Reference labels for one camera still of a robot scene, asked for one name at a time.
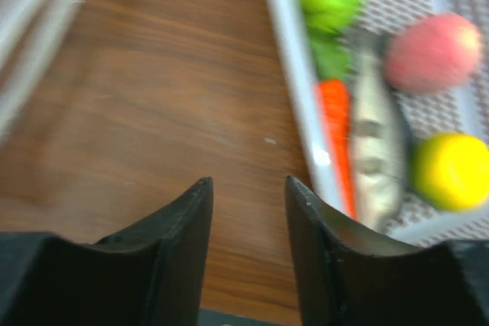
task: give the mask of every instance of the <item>silver fish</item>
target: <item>silver fish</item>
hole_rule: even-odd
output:
[[[355,50],[358,77],[350,117],[351,177],[358,221],[385,232],[403,202],[408,181],[406,121],[382,76],[380,38],[359,32]]]

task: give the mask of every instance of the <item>perforated basket bottom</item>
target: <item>perforated basket bottom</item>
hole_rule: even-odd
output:
[[[359,24],[371,31],[397,32],[416,19],[455,11],[489,32],[489,0],[365,0]],[[489,141],[489,55],[481,73],[464,89],[434,96],[397,95],[417,137],[437,131],[464,131]],[[413,195],[390,224],[390,235],[419,245],[448,238],[489,238],[489,209],[463,215],[442,215]]]

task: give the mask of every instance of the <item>yellow lemon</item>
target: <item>yellow lemon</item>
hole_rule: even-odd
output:
[[[489,196],[489,151],[471,135],[441,133],[423,141],[411,173],[413,188],[438,210],[477,208]]]

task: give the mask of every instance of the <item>wooden table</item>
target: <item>wooden table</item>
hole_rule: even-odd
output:
[[[202,306],[299,324],[283,183],[308,179],[264,0],[87,0],[0,167],[0,229],[80,242],[212,176]]]

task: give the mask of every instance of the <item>green leaf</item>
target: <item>green leaf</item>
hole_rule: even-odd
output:
[[[350,69],[350,53],[343,46],[341,35],[309,29],[309,39],[319,79],[344,80]]]

